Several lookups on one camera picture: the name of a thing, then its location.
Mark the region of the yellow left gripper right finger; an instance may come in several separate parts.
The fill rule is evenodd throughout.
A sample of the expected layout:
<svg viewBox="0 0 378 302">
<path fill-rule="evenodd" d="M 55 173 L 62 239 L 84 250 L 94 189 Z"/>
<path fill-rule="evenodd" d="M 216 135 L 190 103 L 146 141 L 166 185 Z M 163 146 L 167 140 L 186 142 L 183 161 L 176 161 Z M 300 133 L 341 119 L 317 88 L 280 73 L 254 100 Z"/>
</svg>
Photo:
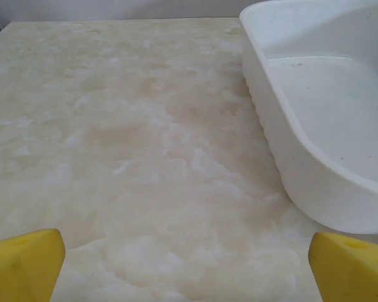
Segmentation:
<svg viewBox="0 0 378 302">
<path fill-rule="evenodd" d="M 308 260 L 324 302 L 378 301 L 378 245 L 318 232 Z"/>
</svg>

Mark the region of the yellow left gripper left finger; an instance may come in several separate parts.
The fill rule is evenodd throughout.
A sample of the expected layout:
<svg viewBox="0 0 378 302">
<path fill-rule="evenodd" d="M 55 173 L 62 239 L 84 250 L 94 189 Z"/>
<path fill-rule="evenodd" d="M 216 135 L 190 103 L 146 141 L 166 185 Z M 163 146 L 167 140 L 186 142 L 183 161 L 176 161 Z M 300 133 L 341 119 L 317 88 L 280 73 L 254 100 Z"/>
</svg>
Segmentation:
<svg viewBox="0 0 378 302">
<path fill-rule="evenodd" d="M 57 229 L 0 240 L 0 301 L 50 301 L 64 259 Z"/>
</svg>

